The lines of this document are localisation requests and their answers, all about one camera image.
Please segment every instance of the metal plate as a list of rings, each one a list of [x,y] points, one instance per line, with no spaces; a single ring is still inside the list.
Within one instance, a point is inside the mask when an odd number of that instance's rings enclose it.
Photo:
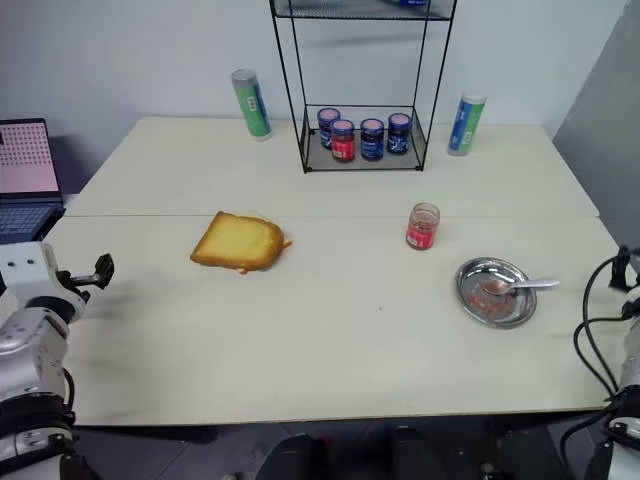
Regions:
[[[522,325],[536,311],[535,289],[517,288],[500,296],[485,292],[483,285],[496,279],[513,283],[529,278],[515,265],[491,257],[474,258],[458,269],[456,289],[465,311],[494,328]]]

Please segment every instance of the white tabletop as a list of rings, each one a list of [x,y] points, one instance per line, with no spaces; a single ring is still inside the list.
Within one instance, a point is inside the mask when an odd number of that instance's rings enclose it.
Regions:
[[[113,254],[112,284],[72,326],[66,366],[85,425],[177,425],[556,411],[601,405],[571,341],[584,285],[617,251],[597,218],[443,219],[433,249],[406,218],[274,218],[294,244],[267,272],[203,267],[189,254],[210,217],[62,219],[61,268]],[[453,276],[477,256],[555,275],[526,324],[468,317]],[[598,282],[593,315],[623,297]],[[0,299],[0,318],[11,306]],[[596,329],[616,371],[626,326]]]
[[[448,216],[596,216],[540,127],[481,126],[467,157],[434,127],[424,172],[303,174],[291,122],[267,142],[242,120],[143,118],[67,215],[406,216],[418,202]]]

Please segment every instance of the laptop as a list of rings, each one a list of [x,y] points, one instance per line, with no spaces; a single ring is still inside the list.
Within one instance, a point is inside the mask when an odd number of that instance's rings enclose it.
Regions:
[[[44,119],[0,120],[0,245],[41,240],[62,205]]]

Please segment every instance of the metal spoon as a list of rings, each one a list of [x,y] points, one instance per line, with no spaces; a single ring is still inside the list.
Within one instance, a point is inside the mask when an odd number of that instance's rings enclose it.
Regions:
[[[491,295],[504,295],[514,288],[550,288],[560,283],[557,278],[536,278],[524,282],[507,283],[503,280],[491,280],[482,286],[482,289]]]

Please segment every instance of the toast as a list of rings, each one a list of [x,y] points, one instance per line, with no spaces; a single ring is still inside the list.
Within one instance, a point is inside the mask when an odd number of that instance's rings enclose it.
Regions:
[[[284,247],[284,235],[276,224],[218,212],[190,258],[207,266],[264,270]]]

